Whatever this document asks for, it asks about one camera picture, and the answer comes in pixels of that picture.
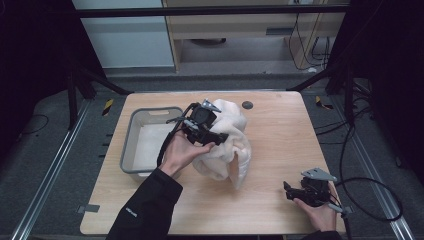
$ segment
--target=black jacket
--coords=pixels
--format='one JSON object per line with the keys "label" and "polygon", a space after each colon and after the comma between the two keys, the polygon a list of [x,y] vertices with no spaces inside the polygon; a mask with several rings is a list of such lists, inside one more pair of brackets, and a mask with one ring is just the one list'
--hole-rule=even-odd
{"label": "black jacket", "polygon": [[[183,187],[155,169],[122,207],[107,240],[161,240],[171,226],[172,213]],[[304,240],[341,240],[337,232],[315,232]]]}

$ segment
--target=wooden table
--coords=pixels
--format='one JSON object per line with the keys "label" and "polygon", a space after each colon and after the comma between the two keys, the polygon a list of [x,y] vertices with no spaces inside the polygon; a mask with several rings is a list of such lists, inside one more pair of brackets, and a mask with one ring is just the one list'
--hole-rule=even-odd
{"label": "wooden table", "polygon": [[[215,181],[192,166],[177,181],[184,187],[175,206],[169,234],[303,234],[313,231],[306,214],[286,199],[283,181],[299,188],[301,171],[319,167],[328,172],[301,95],[297,92],[185,92],[131,94],[126,99],[115,133],[86,212],[84,234],[107,234],[116,215],[139,183],[122,172],[119,161],[131,113],[139,108],[178,106],[221,98],[235,102],[248,119],[245,134],[252,159],[243,186]],[[244,101],[253,103],[243,109]],[[345,232],[341,218],[338,231]]]}

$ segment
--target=white cloth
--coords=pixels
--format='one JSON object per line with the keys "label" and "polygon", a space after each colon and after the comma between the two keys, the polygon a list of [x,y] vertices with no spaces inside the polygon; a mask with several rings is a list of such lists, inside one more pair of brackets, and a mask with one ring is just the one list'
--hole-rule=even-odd
{"label": "white cloth", "polygon": [[247,119],[237,104],[222,99],[213,102],[222,112],[215,113],[217,118],[211,132],[229,134],[227,140],[215,146],[209,153],[196,157],[194,168],[202,175],[215,180],[231,179],[239,189],[246,177],[251,158],[251,146],[244,135]]}

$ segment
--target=white wall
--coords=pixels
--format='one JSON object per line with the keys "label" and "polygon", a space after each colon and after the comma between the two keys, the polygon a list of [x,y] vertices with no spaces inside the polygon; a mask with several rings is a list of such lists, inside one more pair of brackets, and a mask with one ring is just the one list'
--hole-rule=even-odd
{"label": "white wall", "polygon": [[[162,7],[160,0],[73,0],[76,9]],[[81,19],[103,68],[174,67],[164,17]]]}

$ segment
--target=gray basket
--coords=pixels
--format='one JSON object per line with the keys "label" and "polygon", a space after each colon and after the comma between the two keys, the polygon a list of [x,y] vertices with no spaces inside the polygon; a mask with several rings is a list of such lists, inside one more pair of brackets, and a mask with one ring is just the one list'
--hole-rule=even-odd
{"label": "gray basket", "polygon": [[178,107],[143,108],[131,114],[120,166],[136,181],[142,181],[156,168],[160,148],[175,123],[167,120],[180,117]]}

